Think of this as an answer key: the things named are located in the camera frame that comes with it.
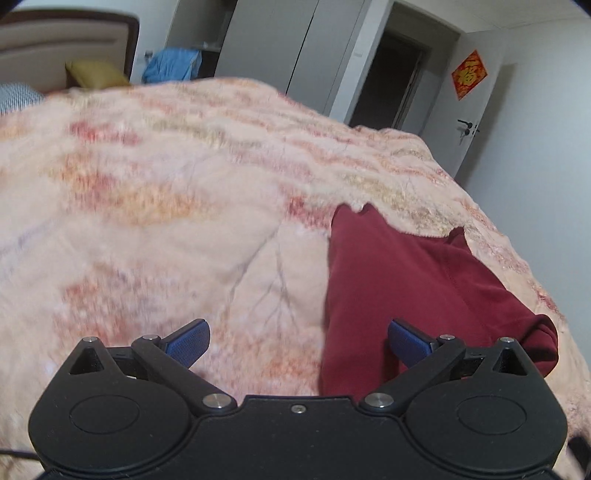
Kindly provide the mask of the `dark red garment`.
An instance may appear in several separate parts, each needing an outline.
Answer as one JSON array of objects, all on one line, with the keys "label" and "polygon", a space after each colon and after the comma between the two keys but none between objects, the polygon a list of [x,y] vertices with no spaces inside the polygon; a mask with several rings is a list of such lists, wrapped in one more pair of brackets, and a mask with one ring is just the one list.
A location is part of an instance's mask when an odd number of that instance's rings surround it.
[{"label": "dark red garment", "polygon": [[405,371],[388,345],[394,320],[433,338],[452,334],[470,347],[512,337],[543,376],[559,360],[553,322],[472,254],[463,228],[421,237],[390,226],[371,204],[360,212],[342,204],[329,239],[321,395],[361,400]]}]

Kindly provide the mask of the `white bedroom door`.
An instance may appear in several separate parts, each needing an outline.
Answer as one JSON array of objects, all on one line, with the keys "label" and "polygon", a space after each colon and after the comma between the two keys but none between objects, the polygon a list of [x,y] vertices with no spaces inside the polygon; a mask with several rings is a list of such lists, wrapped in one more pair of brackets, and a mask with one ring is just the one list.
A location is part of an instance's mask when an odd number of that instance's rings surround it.
[{"label": "white bedroom door", "polygon": [[[501,70],[508,33],[489,30],[460,36],[446,69],[439,93],[421,132],[434,159],[452,177],[456,176],[472,142],[459,144],[458,119],[480,124]],[[488,76],[464,99],[458,100],[452,72],[477,50]]]}]

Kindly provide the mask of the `blue clothes pile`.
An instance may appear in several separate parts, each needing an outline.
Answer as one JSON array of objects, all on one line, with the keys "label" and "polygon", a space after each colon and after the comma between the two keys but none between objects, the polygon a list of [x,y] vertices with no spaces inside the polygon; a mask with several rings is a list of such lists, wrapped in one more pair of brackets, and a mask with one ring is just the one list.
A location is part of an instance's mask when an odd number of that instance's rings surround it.
[{"label": "blue clothes pile", "polygon": [[202,63],[200,50],[165,48],[148,61],[141,76],[143,84],[185,82],[197,79]]}]

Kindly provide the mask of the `pink floral bed blanket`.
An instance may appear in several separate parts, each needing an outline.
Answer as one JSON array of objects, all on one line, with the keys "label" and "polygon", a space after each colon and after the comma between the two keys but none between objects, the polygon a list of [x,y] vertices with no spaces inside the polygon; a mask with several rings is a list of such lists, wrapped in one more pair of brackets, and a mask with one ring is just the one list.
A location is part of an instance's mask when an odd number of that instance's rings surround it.
[{"label": "pink floral bed blanket", "polygon": [[590,372],[566,319],[417,136],[349,128],[252,80],[70,90],[1,119],[1,444],[78,341],[126,346],[204,318],[195,366],[235,398],[314,395],[332,215],[463,227],[472,253],[559,334],[549,384],[590,432]]}]

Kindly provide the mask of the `red door decoration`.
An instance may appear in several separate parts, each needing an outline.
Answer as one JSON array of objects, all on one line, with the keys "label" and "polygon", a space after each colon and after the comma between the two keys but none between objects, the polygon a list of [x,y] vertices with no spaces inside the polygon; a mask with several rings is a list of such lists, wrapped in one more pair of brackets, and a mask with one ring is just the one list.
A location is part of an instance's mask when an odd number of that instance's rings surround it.
[{"label": "red door decoration", "polygon": [[488,76],[488,71],[479,52],[474,50],[451,76],[457,98],[461,101]]}]

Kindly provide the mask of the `olive yellow pillow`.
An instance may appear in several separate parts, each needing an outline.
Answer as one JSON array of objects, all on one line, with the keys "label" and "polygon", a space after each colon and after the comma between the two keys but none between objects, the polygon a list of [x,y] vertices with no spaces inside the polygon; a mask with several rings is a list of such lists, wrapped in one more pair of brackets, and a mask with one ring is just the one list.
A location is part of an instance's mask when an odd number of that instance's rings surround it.
[{"label": "olive yellow pillow", "polygon": [[117,67],[103,60],[76,60],[67,62],[65,70],[74,86],[104,90],[115,87],[128,87],[128,78]]}]

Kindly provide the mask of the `striped pillow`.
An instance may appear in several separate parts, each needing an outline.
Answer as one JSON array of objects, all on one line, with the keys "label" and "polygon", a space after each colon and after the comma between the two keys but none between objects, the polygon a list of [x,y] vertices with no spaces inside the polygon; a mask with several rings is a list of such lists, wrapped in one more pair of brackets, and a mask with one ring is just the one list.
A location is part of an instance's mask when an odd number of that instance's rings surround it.
[{"label": "striped pillow", "polygon": [[0,114],[6,115],[23,110],[44,100],[44,96],[32,87],[22,83],[0,85]]}]

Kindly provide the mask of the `grey wardrobe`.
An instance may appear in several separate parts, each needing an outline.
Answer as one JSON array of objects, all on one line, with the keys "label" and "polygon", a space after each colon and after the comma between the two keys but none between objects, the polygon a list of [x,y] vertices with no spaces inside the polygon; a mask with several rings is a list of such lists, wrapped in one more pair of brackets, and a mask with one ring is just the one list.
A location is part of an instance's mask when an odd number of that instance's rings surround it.
[{"label": "grey wardrobe", "polygon": [[329,114],[366,1],[180,1],[166,46],[209,51],[209,75],[254,79]]}]

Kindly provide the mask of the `beige padded headboard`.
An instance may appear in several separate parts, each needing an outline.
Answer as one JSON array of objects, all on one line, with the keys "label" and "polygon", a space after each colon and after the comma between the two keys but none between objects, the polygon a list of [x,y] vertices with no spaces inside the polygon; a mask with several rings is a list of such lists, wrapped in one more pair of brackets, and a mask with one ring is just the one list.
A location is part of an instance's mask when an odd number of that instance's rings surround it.
[{"label": "beige padded headboard", "polygon": [[47,93],[73,85],[76,60],[107,61],[131,75],[139,36],[134,15],[88,9],[23,9],[1,20],[1,82]]}]

